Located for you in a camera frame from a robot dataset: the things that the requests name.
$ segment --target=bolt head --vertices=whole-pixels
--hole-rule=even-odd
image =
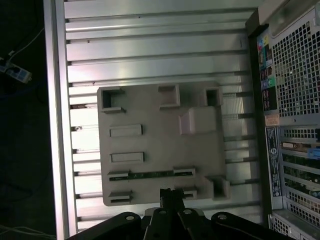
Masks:
[[[191,214],[192,211],[191,211],[190,209],[186,209],[186,210],[183,211],[183,213],[184,213],[184,214]]]
[[[135,217],[134,216],[127,216],[125,219],[127,219],[128,221],[131,221],[131,220],[135,219]]]
[[[220,220],[226,220],[226,219],[227,219],[227,216],[224,215],[224,214],[220,214],[220,215],[218,215],[218,219],[220,219]]]

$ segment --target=cable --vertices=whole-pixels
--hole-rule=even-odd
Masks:
[[[34,229],[26,227],[26,226],[8,227],[8,226],[0,225],[0,228],[5,229],[5,231],[1,232],[0,235],[4,235],[8,232],[15,232],[15,233],[20,233],[20,234],[26,234],[26,235],[31,235],[31,236],[35,236],[35,237],[45,238],[45,239],[51,239],[51,240],[57,239],[57,237],[55,235],[51,235],[51,234],[44,233],[42,231],[34,230]]]
[[[38,85],[35,89],[35,97],[36,99],[38,100],[39,103],[45,105],[45,106],[48,106],[48,99],[46,100],[42,100],[41,97],[40,97],[40,85]]]
[[[31,193],[29,193],[27,196],[24,196],[24,197],[21,197],[21,198],[17,198],[17,199],[8,199],[8,200],[5,200],[5,201],[0,201],[0,203],[1,202],[3,202],[3,203],[16,203],[16,202],[20,202],[20,201],[26,200],[28,198],[31,198],[33,195],[35,195],[39,191],[39,189],[42,187],[42,185],[46,182],[46,180],[47,180],[48,176],[50,175],[50,173],[51,173],[51,168],[47,171],[47,173],[44,176],[44,178],[41,179],[41,181],[38,184],[38,186],[34,190],[31,189]]]
[[[15,45],[15,47],[11,50],[11,52],[7,55],[7,57],[4,58],[5,63],[7,62],[7,59],[10,58],[10,56],[17,51],[18,47],[37,29],[39,24],[37,2],[38,1],[33,0],[33,10],[35,15],[34,27]]]
[[[11,62],[11,60],[18,54],[18,53],[21,53],[23,50],[25,50],[27,47],[30,46],[30,44],[32,44],[34,42],[34,40],[37,39],[37,37],[39,37],[39,35],[43,32],[43,30],[45,30],[45,28],[43,27],[39,32],[38,34],[27,44],[25,45],[23,48],[21,48],[19,51],[16,51],[14,54],[12,54],[10,56],[10,58],[8,59],[7,61],[7,64],[9,64]]]
[[[248,233],[248,232],[246,232],[246,231],[243,231],[243,230],[241,230],[241,229],[239,229],[239,228],[237,228],[237,227],[228,226],[228,225],[225,225],[225,224],[220,223],[220,222],[217,222],[217,221],[215,222],[215,224],[218,224],[218,225],[223,226],[223,227],[226,227],[226,228],[230,228],[230,229],[237,230],[237,231],[242,232],[243,234],[247,234],[247,235],[249,235],[250,237],[252,237],[252,238],[254,238],[254,239],[257,239],[257,240],[263,240],[263,239],[261,239],[260,237],[254,236],[254,235],[252,235],[252,234],[250,234],[250,233]]]

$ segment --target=power strip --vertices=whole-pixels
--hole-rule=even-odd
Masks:
[[[5,70],[7,68],[12,68],[12,67],[20,69],[20,71],[17,72],[17,73],[14,72],[11,69],[6,72],[6,74],[8,74],[13,79],[18,80],[19,82],[24,83],[24,84],[28,83],[32,79],[31,78],[32,77],[32,73],[31,72],[29,72],[29,71],[27,71],[27,70],[15,65],[15,64],[13,64],[13,63],[10,63],[7,66],[0,65],[0,72],[3,73],[3,72],[5,72]]]

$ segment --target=metal mesh panel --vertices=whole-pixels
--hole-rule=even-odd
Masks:
[[[300,207],[292,203],[287,203],[287,207],[289,211],[293,212],[294,214],[297,214],[299,217],[303,218],[304,220],[307,220],[309,223],[312,223],[313,225],[320,227],[320,219],[315,215],[312,215],[311,213],[301,209]]]
[[[271,229],[277,233],[289,236],[289,226],[276,217],[274,218],[274,221],[271,222]]]
[[[306,22],[273,48],[280,117],[320,112],[320,32]]]
[[[317,133],[316,133],[315,128],[283,127],[283,128],[281,128],[281,137],[283,137],[283,138],[315,139],[315,138],[317,138]]]
[[[295,201],[296,203],[320,214],[320,203],[312,201],[301,194],[292,192],[290,190],[286,191],[286,197],[289,198],[292,201]]]

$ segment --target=rectangular slot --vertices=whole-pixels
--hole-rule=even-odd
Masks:
[[[111,192],[109,195],[109,201],[112,204],[129,204],[132,199],[131,194],[131,191]]]
[[[195,168],[175,169],[169,171],[150,171],[150,172],[110,172],[108,174],[110,181],[121,180],[139,180],[154,179],[168,177],[194,177],[196,175]]]
[[[197,199],[197,189],[195,186],[175,187],[174,189],[182,189],[183,190],[183,197],[187,200]]]
[[[192,193],[184,193],[183,194],[183,197],[185,198],[185,199],[190,199],[190,198],[194,198],[194,195],[192,194]]]
[[[120,87],[107,87],[100,90],[101,93],[101,111],[106,114],[123,113],[125,110],[121,106],[116,106],[116,97],[124,94]]]
[[[204,106],[217,107],[222,105],[223,99],[219,87],[206,87],[202,92]]]
[[[173,169],[173,175],[175,177],[194,177],[196,175],[196,169],[190,168],[175,168]]]
[[[160,93],[160,109],[180,107],[179,85],[163,85],[158,87]]]
[[[112,199],[110,200],[112,204],[127,204],[130,203],[128,199]]]
[[[216,107],[218,105],[218,91],[217,90],[207,90],[206,91],[206,101],[208,106]]]
[[[311,149],[312,148],[311,144],[302,144],[302,147],[303,148],[307,148],[307,149]]]
[[[110,181],[126,180],[129,178],[129,171],[111,171],[108,177]]]
[[[230,182],[222,176],[207,176],[213,200],[230,198]]]

